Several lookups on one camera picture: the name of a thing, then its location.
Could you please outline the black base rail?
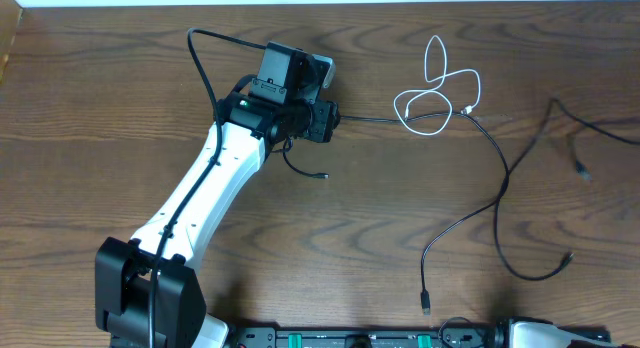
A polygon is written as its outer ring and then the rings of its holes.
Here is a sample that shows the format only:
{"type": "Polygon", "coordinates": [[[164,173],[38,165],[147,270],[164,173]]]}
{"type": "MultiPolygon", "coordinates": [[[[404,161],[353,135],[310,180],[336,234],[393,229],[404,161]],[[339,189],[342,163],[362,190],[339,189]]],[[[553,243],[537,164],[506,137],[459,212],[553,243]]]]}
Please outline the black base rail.
{"type": "Polygon", "coordinates": [[[244,327],[233,330],[224,348],[439,348],[506,347],[493,328],[454,324],[423,330],[306,330],[244,327]]]}

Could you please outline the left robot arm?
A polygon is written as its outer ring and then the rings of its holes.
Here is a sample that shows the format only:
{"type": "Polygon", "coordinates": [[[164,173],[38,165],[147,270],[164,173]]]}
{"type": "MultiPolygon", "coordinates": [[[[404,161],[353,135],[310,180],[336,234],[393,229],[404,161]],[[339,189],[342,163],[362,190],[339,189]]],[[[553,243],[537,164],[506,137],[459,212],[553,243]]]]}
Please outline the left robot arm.
{"type": "Polygon", "coordinates": [[[217,227],[275,145],[330,141],[338,106],[319,93],[335,62],[276,42],[263,50],[258,73],[216,102],[201,152],[164,205],[129,240],[99,248],[96,325],[111,346],[224,346],[231,329],[208,314],[197,278],[217,227]]]}

